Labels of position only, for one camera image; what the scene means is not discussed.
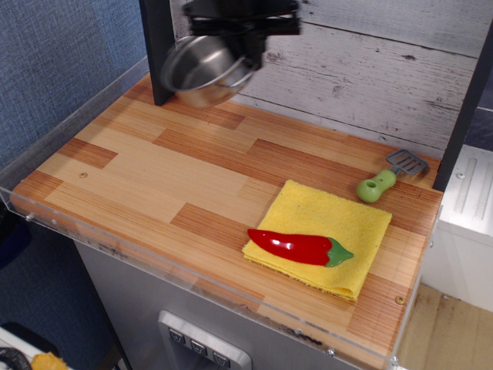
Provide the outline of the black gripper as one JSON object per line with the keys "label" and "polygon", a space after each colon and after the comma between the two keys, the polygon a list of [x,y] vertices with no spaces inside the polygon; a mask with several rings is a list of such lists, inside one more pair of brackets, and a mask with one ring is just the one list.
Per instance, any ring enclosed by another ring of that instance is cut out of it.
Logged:
{"label": "black gripper", "polygon": [[265,36],[298,35],[299,3],[284,0],[191,1],[183,7],[194,35],[222,35],[233,58],[248,58],[255,70],[263,66]]}

